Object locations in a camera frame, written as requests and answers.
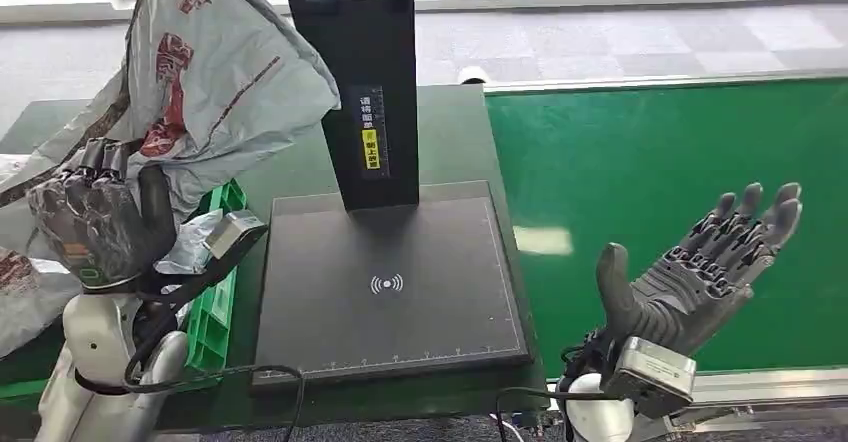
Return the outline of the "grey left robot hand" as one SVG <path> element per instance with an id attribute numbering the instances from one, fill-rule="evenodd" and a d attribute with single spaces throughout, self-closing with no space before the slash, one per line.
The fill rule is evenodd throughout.
<path id="1" fill-rule="evenodd" d="M 133 282 L 176 241 L 169 182 L 161 167 L 139 170 L 137 195 L 130 187 L 128 159 L 141 145 L 141 140 L 92 138 L 26 193 L 36 227 L 85 291 Z"/>

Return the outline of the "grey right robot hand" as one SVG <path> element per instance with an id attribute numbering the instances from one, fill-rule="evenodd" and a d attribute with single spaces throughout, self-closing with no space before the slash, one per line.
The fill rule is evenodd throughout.
<path id="1" fill-rule="evenodd" d="M 628 277 L 628 251 L 610 242 L 596 265 L 606 324 L 600 334 L 622 343 L 639 337 L 691 356 L 753 296 L 753 283 L 794 234 L 803 205 L 797 182 L 782 185 L 758 210 L 760 183 L 716 206 L 645 272 Z"/>

